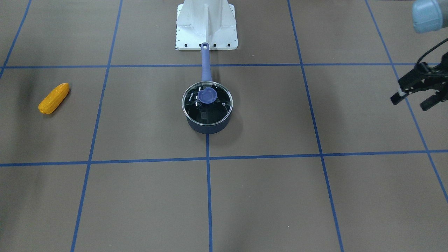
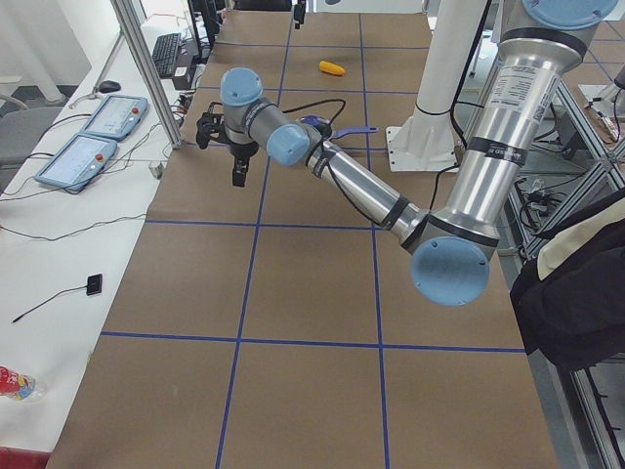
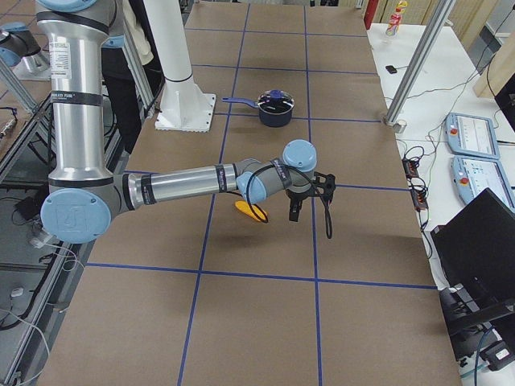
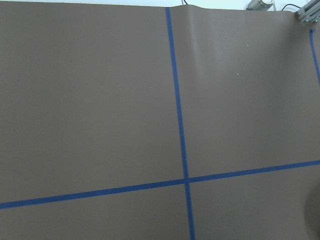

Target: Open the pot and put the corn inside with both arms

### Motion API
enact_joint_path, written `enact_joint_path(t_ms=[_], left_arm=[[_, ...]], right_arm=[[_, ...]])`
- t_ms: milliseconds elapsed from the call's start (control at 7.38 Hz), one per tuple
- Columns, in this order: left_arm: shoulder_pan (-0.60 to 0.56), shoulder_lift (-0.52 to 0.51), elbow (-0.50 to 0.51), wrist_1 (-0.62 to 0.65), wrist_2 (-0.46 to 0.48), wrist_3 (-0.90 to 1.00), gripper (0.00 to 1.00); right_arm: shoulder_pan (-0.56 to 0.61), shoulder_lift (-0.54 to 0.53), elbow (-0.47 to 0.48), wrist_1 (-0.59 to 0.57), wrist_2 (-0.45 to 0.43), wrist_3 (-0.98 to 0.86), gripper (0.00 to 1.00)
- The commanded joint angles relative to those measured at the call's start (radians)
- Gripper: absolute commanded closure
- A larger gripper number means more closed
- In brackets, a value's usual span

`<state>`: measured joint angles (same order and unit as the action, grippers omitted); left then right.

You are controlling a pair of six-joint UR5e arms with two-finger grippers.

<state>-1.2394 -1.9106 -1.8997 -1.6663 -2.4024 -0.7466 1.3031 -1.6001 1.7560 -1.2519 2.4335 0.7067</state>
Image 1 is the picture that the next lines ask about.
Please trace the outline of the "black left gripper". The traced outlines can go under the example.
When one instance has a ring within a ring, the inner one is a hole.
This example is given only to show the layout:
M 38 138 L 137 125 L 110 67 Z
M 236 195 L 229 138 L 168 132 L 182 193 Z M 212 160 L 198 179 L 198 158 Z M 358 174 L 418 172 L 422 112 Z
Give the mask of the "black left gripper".
M 392 104 L 399 104 L 412 93 L 430 89 L 436 93 L 420 103 L 423 111 L 444 102 L 447 99 L 447 59 L 448 53 L 443 54 L 440 64 L 434 67 L 425 62 L 416 63 L 413 69 L 398 80 L 399 89 L 391 96 Z

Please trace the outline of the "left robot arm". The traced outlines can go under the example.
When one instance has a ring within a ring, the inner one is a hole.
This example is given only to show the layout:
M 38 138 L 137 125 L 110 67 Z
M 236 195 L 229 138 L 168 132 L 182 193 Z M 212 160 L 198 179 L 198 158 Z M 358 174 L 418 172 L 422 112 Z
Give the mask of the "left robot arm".
M 448 2 L 446 0 L 416 0 L 412 6 L 412 20 L 415 32 L 420 34 L 446 28 Z M 410 94 L 427 90 L 435 90 L 435 94 L 420 103 L 423 111 L 447 101 L 448 54 L 443 54 L 440 63 L 434 67 L 422 61 L 446 42 L 447 39 L 444 39 L 425 52 L 414 64 L 413 69 L 397 81 L 399 84 L 397 93 L 390 98 L 394 105 L 402 102 Z

